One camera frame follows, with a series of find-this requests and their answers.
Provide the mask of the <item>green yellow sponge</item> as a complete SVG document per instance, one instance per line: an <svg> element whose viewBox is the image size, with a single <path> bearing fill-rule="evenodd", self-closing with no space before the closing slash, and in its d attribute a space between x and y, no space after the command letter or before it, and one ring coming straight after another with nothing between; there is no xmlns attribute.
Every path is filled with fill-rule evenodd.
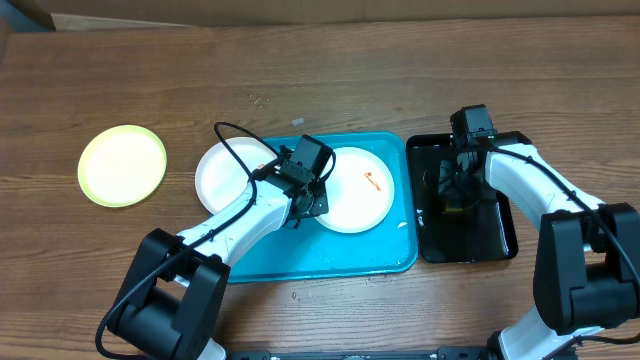
<svg viewBox="0 0 640 360"><path fill-rule="evenodd" d="M466 207L458 200L447 198L443 202L444 214L458 214L464 212Z"/></svg>

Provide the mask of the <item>lime green plate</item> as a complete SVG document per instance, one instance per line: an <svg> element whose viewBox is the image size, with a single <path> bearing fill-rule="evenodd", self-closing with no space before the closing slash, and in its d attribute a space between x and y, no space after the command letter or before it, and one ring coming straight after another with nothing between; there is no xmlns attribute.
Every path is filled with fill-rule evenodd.
<svg viewBox="0 0 640 360"><path fill-rule="evenodd" d="M151 195L166 168L166 150L156 134L137 125L119 125L101 132L85 147L77 178L91 201L118 208Z"/></svg>

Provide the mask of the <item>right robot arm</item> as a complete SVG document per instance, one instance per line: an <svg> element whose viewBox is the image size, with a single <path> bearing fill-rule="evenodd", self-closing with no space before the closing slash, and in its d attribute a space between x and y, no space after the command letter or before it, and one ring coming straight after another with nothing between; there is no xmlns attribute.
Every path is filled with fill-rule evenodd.
<svg viewBox="0 0 640 360"><path fill-rule="evenodd" d="M427 261L507 248L520 209L538 233L532 308L494 333L487 359L572 359L639 315L639 214L581 191L522 134L413 137L407 157Z"/></svg>

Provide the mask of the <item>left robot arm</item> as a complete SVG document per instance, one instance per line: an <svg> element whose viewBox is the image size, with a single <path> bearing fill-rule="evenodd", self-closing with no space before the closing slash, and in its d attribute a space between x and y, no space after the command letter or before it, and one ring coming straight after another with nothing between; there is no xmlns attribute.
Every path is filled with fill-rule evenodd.
<svg viewBox="0 0 640 360"><path fill-rule="evenodd" d="M136 347L140 359L225 358L209 330L232 266L287 222L327 212L326 164L279 157L250 172L243 193L203 223L176 235L147 234L98 326L98 352L115 356L102 344L109 331Z"/></svg>

